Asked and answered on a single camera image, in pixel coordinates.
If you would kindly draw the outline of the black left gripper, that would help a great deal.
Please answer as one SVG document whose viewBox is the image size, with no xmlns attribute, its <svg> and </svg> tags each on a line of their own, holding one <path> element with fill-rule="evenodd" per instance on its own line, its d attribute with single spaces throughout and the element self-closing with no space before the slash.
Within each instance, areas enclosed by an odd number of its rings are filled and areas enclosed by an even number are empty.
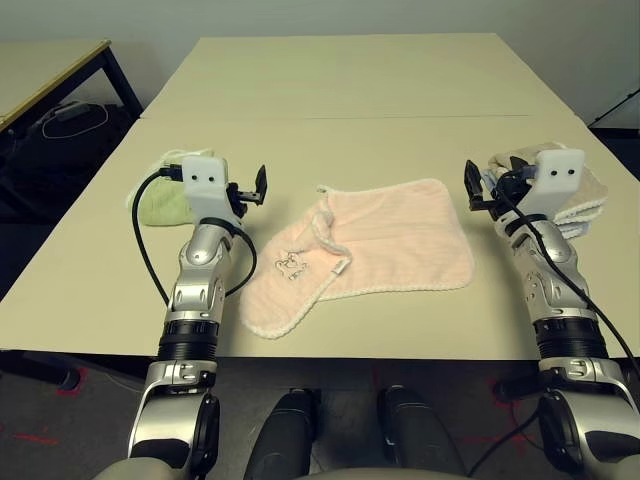
<svg viewBox="0 0 640 480">
<path fill-rule="evenodd" d="M 263 204 L 267 189 L 268 182 L 265 165 L 262 165 L 257 172 L 254 191 L 241 191 L 237 183 L 230 182 L 227 187 L 227 197 L 234 215 L 242 219 L 247 213 L 248 203 Z"/>
</svg>

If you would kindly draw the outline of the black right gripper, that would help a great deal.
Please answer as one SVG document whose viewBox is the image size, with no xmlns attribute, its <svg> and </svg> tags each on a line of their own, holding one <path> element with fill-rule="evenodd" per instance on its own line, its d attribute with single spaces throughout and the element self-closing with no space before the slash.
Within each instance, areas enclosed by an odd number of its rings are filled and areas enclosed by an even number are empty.
<svg viewBox="0 0 640 480">
<path fill-rule="evenodd" d="M 472 211 L 488 211 L 491 218 L 497 220 L 511 211 L 528 193 L 531 186 L 518 176 L 527 173 L 527 161 L 515 155 L 509 159 L 511 174 L 503 175 L 498 180 L 487 171 L 480 173 L 473 161 L 466 161 L 464 186 Z"/>
</svg>

